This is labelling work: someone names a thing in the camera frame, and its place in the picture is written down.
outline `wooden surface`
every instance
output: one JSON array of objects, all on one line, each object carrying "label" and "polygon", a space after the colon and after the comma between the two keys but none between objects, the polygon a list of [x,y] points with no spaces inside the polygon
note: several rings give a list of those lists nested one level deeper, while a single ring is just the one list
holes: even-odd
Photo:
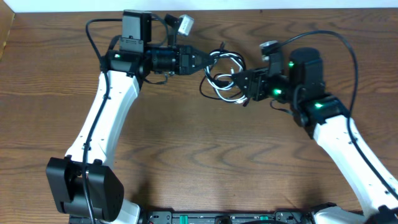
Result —
[{"label": "wooden surface", "polygon": [[6,41],[13,20],[14,12],[3,0],[0,0],[0,60],[6,46]]},{"label": "wooden surface", "polygon": [[[222,40],[248,67],[263,66],[258,45],[330,29],[352,43],[359,60],[354,118],[363,138],[398,175],[398,10],[276,10],[173,12],[195,18],[180,41],[209,52]],[[66,223],[45,176],[50,157],[63,157],[79,133],[98,84],[98,61],[85,32],[88,19],[120,12],[18,14],[0,63],[0,222]],[[104,51],[121,25],[93,25]],[[154,39],[163,38],[154,23]],[[286,46],[319,49],[328,90],[345,103],[353,84],[351,59],[333,37],[311,36]],[[218,70],[227,72],[228,63]],[[269,108],[200,96],[202,72],[144,85],[130,109],[116,153],[125,197],[143,207],[264,211],[359,203],[329,156],[293,119]]]}]

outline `green light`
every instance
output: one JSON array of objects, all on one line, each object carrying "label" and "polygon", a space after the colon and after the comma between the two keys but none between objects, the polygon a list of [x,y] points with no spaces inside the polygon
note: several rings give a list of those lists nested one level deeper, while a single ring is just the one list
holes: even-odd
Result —
[{"label": "green light", "polygon": [[316,107],[317,109],[321,108],[322,106],[323,106],[323,105],[320,104],[320,103],[315,103],[315,107]]},{"label": "green light", "polygon": [[282,93],[282,90],[278,90],[278,89],[275,89],[274,90],[274,95],[279,95],[279,94],[281,94]]}]

